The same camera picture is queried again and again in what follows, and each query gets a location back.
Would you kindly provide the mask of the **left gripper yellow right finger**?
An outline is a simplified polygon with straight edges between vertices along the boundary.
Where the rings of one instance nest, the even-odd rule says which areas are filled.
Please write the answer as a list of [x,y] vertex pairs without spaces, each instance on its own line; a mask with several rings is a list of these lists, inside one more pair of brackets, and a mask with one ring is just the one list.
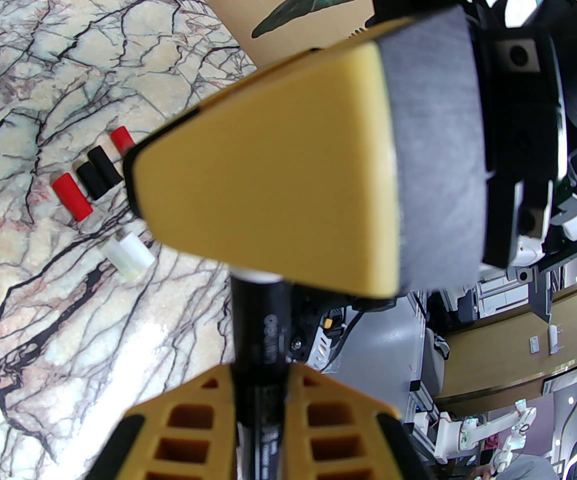
[[290,480],[428,480],[407,430],[391,406],[305,365],[287,384]]

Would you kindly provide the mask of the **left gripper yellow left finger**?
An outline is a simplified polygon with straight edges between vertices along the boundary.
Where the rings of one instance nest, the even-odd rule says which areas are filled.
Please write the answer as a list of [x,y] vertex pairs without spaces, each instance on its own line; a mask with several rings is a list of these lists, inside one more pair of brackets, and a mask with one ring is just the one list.
[[236,410],[231,368],[210,370],[129,409],[89,480],[233,480]]

